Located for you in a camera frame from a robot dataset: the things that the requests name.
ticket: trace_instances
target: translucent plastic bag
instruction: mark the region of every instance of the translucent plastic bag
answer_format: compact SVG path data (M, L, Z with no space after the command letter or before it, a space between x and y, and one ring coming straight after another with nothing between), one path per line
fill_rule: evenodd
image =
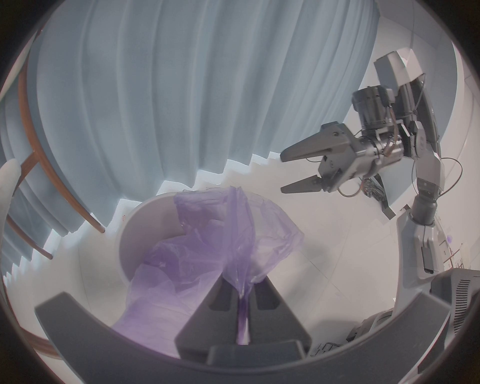
M243 340L253 284L299 247L303 234L278 205L241 188L181 192L174 201L185 235L147 252L131 282L127 309L113 328L178 357L175 336L221 273L239 293Z

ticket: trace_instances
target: gray-blue drape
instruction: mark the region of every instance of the gray-blue drape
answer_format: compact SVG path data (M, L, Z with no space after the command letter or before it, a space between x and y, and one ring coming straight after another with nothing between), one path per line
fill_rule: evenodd
M192 186L198 169L249 164L342 121L378 19L373 0L67 0L32 46L32 119L64 183L107 225L120 198ZM6 159L22 162L16 98L14 84L0 132ZM65 235L83 222L39 165L20 189L36 226ZM16 219L29 233L33 219Z

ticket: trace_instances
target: dark gray curved bracket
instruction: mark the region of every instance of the dark gray curved bracket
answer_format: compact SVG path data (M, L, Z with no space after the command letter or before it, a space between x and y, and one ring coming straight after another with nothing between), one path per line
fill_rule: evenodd
M48 338L87 384L119 383L398 383L431 348L450 307L419 294L397 317L369 335L319 358L263 368L219 368L170 358L111 330L69 294L36 307Z

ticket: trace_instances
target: vent slot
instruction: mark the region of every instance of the vent slot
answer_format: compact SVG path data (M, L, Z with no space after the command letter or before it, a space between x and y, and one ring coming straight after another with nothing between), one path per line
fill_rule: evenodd
M455 333L457 333L462 326L463 321L465 320L465 314L467 313L469 285L470 280L461 279L456 287L455 316L453 319L453 329Z

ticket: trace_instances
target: white tile floor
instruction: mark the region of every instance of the white tile floor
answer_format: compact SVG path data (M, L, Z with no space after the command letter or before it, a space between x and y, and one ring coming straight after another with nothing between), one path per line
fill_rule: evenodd
M281 186L316 174L317 167L306 160L281 163L276 154L268 160L254 156L249 167L228 161L221 176L199 172L194 189L241 186L272 200L290 216L304 232L305 243L299 252L280 262L269 277L311 333L314 344L343 343L355 324L394 305L398 276L396 221L388 221L380 204L362 193L345 198L339 193L280 192ZM356 188L358 184L350 181L342 190L351 193ZM166 182L159 192L182 189L182 184ZM78 232L61 239L50 264L40 259L40 267L35 270L33 265L24 265L21 272L13 273L7 283L14 309L22 307L17 314L22 317L21 324L43 335L33 307L46 295L53 296L55 289L73 294L79 284L68 277L67 269L75 269L73 263L79 265L76 268L84 286L81 294L77 287L77 295L82 296L78 300L105 324L116 322L125 308L127 287L117 272L113 244L122 218L137 204L122 200L105 234L84 223ZM36 284L47 293L37 295L27 308L18 303L26 294L25 281L33 275L29 290Z

